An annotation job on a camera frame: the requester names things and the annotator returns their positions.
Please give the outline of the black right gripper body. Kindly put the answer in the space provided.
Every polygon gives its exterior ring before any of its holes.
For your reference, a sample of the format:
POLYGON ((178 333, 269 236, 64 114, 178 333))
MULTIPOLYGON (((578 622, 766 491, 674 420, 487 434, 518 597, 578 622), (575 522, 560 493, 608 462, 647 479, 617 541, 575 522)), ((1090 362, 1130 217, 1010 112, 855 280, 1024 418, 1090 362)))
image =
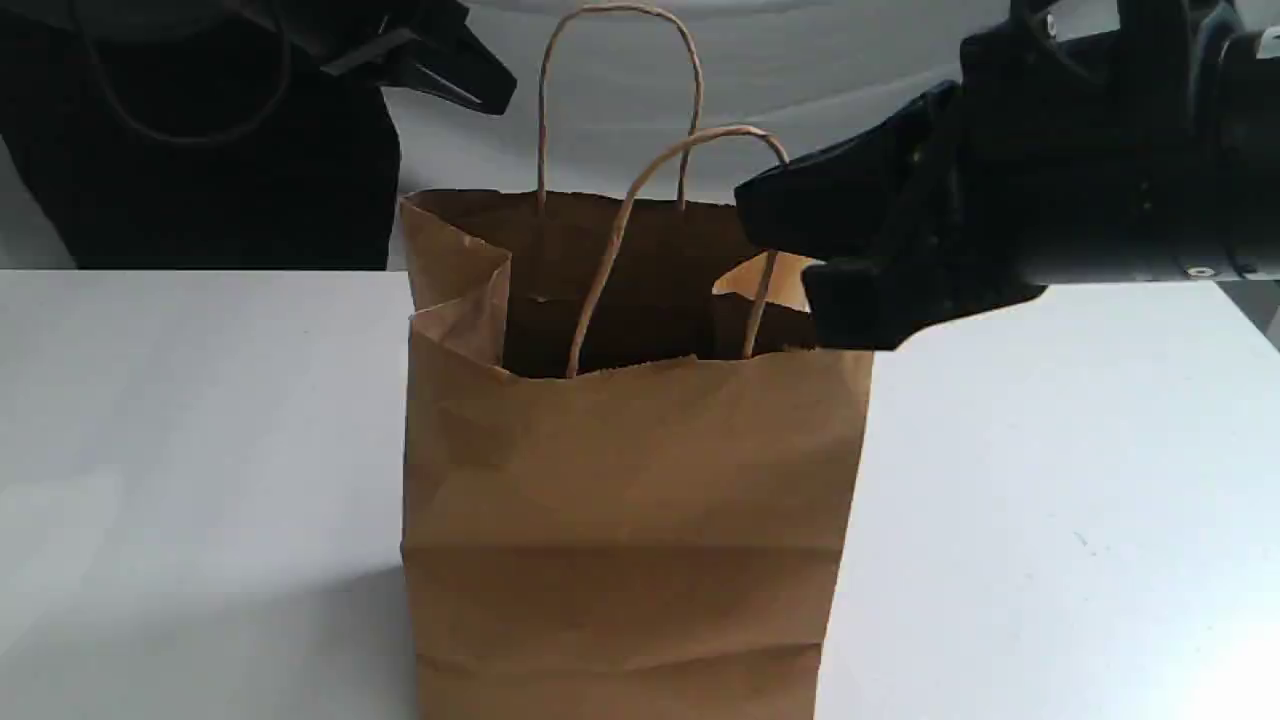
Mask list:
POLYGON ((1219 96, 1231 5, 1116 9, 1115 29, 1062 41, 1051 1, 1012 1, 963 41, 951 313, 1052 284, 1230 278, 1219 96))

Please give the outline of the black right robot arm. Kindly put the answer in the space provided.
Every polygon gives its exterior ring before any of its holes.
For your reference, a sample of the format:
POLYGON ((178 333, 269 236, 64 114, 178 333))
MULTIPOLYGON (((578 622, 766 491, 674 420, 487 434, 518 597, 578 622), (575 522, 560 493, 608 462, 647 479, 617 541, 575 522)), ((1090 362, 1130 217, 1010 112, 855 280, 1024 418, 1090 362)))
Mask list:
POLYGON ((736 188, 750 243, 812 259, 820 347, 893 350, 1053 284, 1277 278, 1277 28, 1116 9, 1061 41, 1052 3, 1012 1, 960 81, 736 188))

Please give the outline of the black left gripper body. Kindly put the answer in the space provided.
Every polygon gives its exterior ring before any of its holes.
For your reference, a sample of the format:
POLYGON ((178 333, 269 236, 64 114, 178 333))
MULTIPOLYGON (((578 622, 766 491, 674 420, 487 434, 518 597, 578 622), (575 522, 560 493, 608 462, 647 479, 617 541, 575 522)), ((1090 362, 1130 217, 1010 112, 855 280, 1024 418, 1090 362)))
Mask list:
POLYGON ((274 27, 321 70, 407 88, 483 115, 503 115, 517 88, 509 68, 472 32, 462 1, 242 1, 241 15, 274 27))

